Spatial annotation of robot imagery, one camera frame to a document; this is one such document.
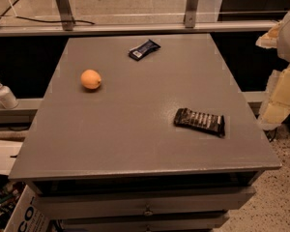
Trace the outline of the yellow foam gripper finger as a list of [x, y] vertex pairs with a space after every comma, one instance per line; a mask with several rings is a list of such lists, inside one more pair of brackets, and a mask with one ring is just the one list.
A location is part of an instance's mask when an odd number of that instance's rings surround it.
[[277, 38], [280, 30], [281, 22], [273, 26], [267, 33], [259, 37], [256, 45], [262, 48], [277, 48]]
[[282, 72], [272, 71], [265, 94], [257, 122], [262, 130], [272, 131], [290, 114], [290, 64]]

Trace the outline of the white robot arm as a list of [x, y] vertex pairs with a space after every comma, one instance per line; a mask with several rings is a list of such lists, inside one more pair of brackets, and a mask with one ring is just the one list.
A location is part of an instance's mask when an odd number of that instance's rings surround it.
[[259, 127], [271, 131], [280, 126], [290, 114], [290, 11], [282, 21], [259, 37], [256, 45], [275, 48], [277, 56], [288, 62], [282, 72], [272, 71], [266, 86], [266, 97], [259, 109]]

